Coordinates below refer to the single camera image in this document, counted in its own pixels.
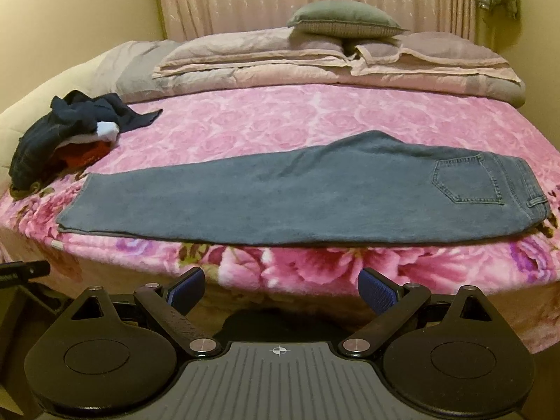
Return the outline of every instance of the white cloth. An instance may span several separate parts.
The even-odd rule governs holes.
[[[119,126],[112,121],[97,122],[97,129],[94,133],[78,134],[63,141],[57,148],[68,144],[89,144],[91,142],[105,141],[115,143],[119,136]]]

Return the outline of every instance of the triangular cutout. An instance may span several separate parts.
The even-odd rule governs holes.
[[[484,322],[490,322],[492,320],[477,297],[467,298],[463,306],[463,311],[461,311],[461,317],[463,319],[481,320]]]
[[[90,297],[72,316],[72,320],[95,319],[97,317],[103,317],[102,307],[96,297]]]

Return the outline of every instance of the pocket stitching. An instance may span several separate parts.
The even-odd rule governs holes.
[[[461,164],[461,163],[465,163],[465,162],[472,162],[472,161],[477,161],[481,167],[483,167],[483,169],[486,171],[486,174],[488,175],[488,178],[490,179],[490,181],[492,182],[492,186],[494,187],[494,194],[496,195],[496,197],[492,198],[492,199],[488,199],[488,198],[482,198],[482,197],[475,197],[475,198],[463,198],[463,197],[459,197],[456,196],[455,194],[453,194],[443,183],[438,181],[438,173],[440,170],[440,167],[442,165],[453,165],[453,164]],[[462,157],[462,158],[454,158],[452,160],[439,160],[436,162],[436,166],[433,170],[433,174],[432,174],[432,185],[434,185],[436,188],[438,188],[442,193],[444,193],[447,197],[449,197],[449,199],[452,200],[452,202],[454,203],[476,203],[476,204],[497,204],[497,205],[504,205],[503,202],[503,197],[502,197],[502,193],[499,190],[498,187],[498,182],[496,181],[496,179],[494,178],[494,176],[491,174],[491,172],[488,170],[488,167],[486,167],[485,163],[484,163],[484,157],[481,153],[475,155],[475,156],[466,156],[466,157]]]

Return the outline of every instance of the rose pattern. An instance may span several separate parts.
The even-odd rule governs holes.
[[[464,284],[486,293],[513,291],[559,278],[560,154],[506,103],[310,84],[212,91],[132,107],[140,113],[161,107],[164,112],[151,126],[122,134],[116,148],[85,174],[291,150],[377,129],[407,143],[524,158],[547,192],[554,216],[522,237],[455,247],[253,248],[84,236],[61,233],[55,223],[84,183],[69,175],[53,182],[42,197],[0,200],[0,225],[44,244],[44,255],[58,261],[55,269],[61,272],[68,267],[58,253],[157,274],[179,275],[197,264],[207,268],[209,282],[226,288],[333,297],[356,295],[357,276],[365,266],[399,284],[421,282],[437,293],[454,293]],[[51,254],[53,242],[64,253]],[[77,279],[78,272],[70,273]],[[560,331],[555,336],[560,339]]]

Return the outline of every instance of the pile of clothes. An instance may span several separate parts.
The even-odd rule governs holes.
[[[79,171],[106,156],[120,133],[150,125],[162,112],[139,114],[115,93],[90,98],[78,90],[52,98],[51,111],[20,139],[9,168],[10,194],[39,192],[58,175]]]

